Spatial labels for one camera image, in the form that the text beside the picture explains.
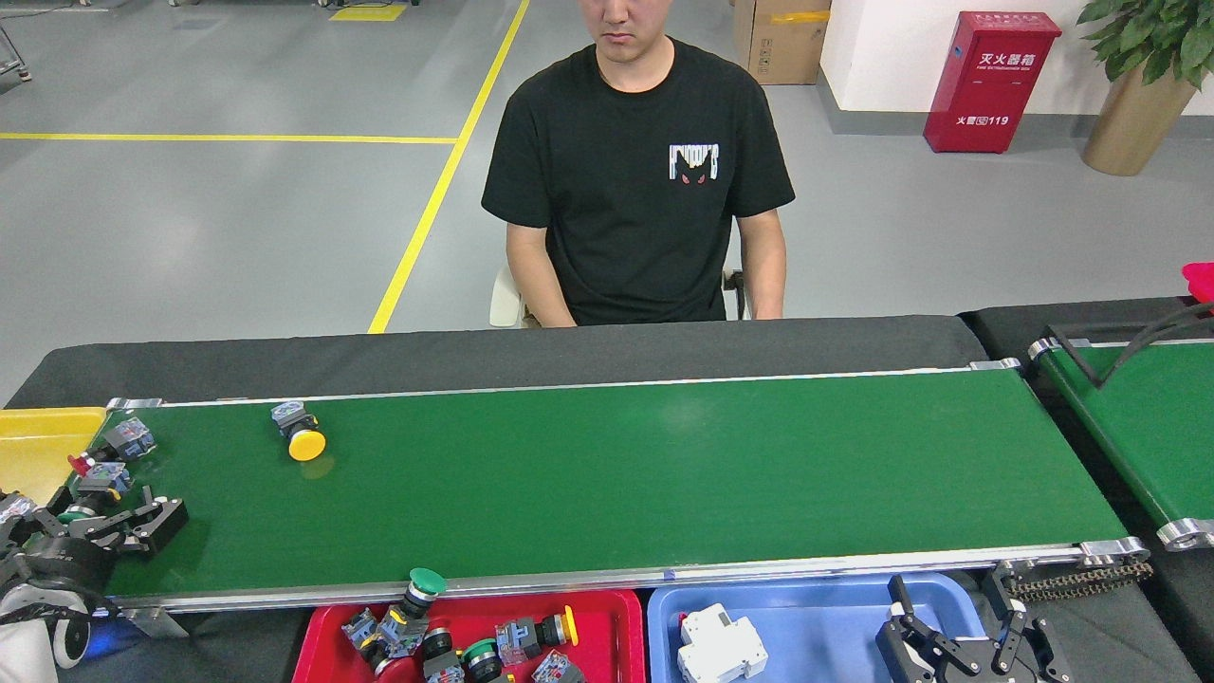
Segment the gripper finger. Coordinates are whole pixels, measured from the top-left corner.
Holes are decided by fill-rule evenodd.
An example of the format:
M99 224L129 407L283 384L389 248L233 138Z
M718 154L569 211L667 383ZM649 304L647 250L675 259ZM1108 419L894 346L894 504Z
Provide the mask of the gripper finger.
M1053 643L1054 627L1044 617L1031 617L1023 601L1012 597L1006 587L1011 576L1006 569L994 569L985 577L985 596L1002 619L989 672L997 682L1071 682L1074 670Z
M947 682L951 675L958 681L976 679L983 671L976 650L946 638L917 617L901 575L894 575L886 587L892 614L877 631L875 643L892 681Z

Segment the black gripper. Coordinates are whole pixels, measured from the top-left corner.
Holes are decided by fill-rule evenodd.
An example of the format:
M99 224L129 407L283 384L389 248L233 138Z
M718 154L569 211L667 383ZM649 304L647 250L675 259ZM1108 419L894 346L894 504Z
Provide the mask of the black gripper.
M64 536L64 493L42 505L15 491L1 503L2 597L21 586L102 601L118 553L157 554L188 523L185 501L140 489L140 503L114 516L72 522Z

